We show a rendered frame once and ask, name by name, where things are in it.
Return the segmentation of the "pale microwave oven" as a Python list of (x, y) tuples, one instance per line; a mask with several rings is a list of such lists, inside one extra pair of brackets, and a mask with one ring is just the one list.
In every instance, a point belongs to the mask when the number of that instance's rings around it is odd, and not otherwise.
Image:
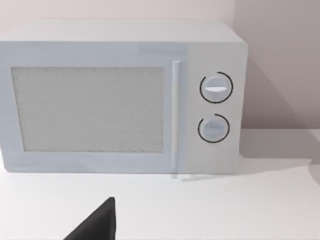
[[(137, 42), (187, 45), (186, 85), (180, 106), (179, 172), (171, 174), (233, 174), (237, 170), (246, 82), (248, 45), (224, 22), (215, 19), (41, 19), (0, 34), (2, 41)], [(223, 103), (205, 101), (204, 77), (223, 72), (233, 92)], [(230, 123), (228, 137), (211, 144), (198, 135), (201, 119), (214, 114)]]

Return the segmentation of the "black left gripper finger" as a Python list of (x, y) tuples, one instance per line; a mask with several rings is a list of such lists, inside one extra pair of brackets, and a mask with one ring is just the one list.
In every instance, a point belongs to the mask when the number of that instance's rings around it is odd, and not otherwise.
[(116, 240), (116, 200), (106, 199), (63, 240)]

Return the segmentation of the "pale microwave door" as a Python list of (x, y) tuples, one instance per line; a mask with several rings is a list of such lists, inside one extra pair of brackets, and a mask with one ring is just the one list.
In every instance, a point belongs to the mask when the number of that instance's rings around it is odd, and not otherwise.
[(0, 149), (11, 173), (171, 174), (172, 42), (0, 41)]

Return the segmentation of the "pale round microwave knob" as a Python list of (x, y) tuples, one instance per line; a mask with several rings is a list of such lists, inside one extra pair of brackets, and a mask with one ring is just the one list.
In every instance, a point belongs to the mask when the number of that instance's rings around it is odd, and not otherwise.
[(209, 144), (217, 144), (224, 141), (230, 133), (229, 121), (220, 114), (203, 118), (197, 126), (199, 137)]
[(199, 92), (202, 98), (211, 104), (221, 104), (227, 101), (233, 90), (234, 83), (230, 76), (224, 72), (205, 76), (199, 84)]

